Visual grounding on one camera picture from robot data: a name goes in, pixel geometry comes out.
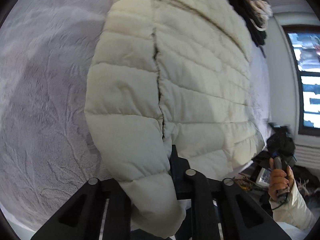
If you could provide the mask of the right hand orange glove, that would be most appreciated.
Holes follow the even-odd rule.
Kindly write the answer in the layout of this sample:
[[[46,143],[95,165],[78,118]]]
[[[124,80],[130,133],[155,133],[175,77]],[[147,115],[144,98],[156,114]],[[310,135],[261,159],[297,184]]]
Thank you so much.
[[[268,188],[268,194],[271,197],[271,200],[274,202],[278,201],[279,191],[290,192],[295,179],[290,166],[287,166],[286,171],[282,169],[275,168],[274,159],[269,159],[271,174],[270,174],[270,183]]]

